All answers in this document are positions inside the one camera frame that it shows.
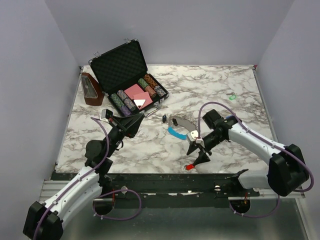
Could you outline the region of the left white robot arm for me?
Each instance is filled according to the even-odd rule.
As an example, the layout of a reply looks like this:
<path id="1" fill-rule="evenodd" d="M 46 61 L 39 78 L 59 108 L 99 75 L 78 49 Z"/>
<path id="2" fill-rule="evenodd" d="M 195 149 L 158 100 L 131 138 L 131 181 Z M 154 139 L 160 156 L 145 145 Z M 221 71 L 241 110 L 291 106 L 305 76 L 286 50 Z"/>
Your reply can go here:
<path id="1" fill-rule="evenodd" d="M 125 137 L 133 138 L 137 134 L 145 116 L 138 113 L 117 117 L 108 109 L 103 113 L 111 130 L 104 132 L 104 139 L 90 140 L 86 144 L 86 162 L 81 170 L 45 202 L 35 201 L 29 207 L 22 230 L 29 239 L 59 240 L 69 221 L 89 202 L 107 196 L 115 202 L 118 191 L 113 189 L 107 175 L 113 164 L 110 156 L 123 147 Z"/>

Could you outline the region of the red key tag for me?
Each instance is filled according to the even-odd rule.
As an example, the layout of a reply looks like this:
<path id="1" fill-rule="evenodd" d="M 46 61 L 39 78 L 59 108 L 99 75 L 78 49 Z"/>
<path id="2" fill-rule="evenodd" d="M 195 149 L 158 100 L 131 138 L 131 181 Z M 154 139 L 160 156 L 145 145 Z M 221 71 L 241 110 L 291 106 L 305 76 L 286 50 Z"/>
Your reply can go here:
<path id="1" fill-rule="evenodd" d="M 188 164 L 188 165 L 185 165 L 184 166 L 184 169 L 186 170 L 186 171 L 190 171 L 190 170 L 192 170 L 192 169 L 194 169 L 195 168 L 195 166 L 193 165 L 193 164 Z"/>

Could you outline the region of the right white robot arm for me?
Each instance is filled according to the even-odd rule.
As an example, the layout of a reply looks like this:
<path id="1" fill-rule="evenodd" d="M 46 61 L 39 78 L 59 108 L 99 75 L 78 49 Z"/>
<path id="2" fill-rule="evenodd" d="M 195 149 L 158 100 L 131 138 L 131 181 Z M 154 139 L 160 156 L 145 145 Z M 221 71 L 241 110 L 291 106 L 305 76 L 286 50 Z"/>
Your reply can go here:
<path id="1" fill-rule="evenodd" d="M 286 197 L 310 178 L 302 151 L 298 146 L 294 144 L 286 146 L 270 140 L 250 130 L 235 116 L 223 118 L 214 109 L 207 112 L 202 119 L 212 132 L 203 138 L 199 137 L 197 130 L 187 135 L 189 142 L 187 154 L 190 155 L 195 150 L 199 152 L 196 160 L 185 166 L 186 170 L 208 163 L 211 150 L 223 141 L 227 141 L 245 147 L 268 166 L 265 171 L 243 169 L 234 174 L 230 178 L 230 191 L 236 196 L 243 195 L 248 189 L 271 189 L 279 196 Z"/>

